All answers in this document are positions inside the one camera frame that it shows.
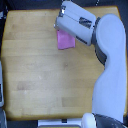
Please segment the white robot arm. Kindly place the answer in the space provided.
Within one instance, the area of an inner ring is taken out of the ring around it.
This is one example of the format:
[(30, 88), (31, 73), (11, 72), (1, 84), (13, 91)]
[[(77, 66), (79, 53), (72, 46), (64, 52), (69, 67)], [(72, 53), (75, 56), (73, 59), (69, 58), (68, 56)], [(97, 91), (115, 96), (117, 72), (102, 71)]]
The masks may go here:
[(123, 114), (127, 91), (126, 34), (115, 14), (96, 17), (71, 0), (64, 0), (54, 27), (85, 45), (95, 46), (104, 71), (95, 82), (92, 112), (85, 113), (81, 128), (127, 128)]

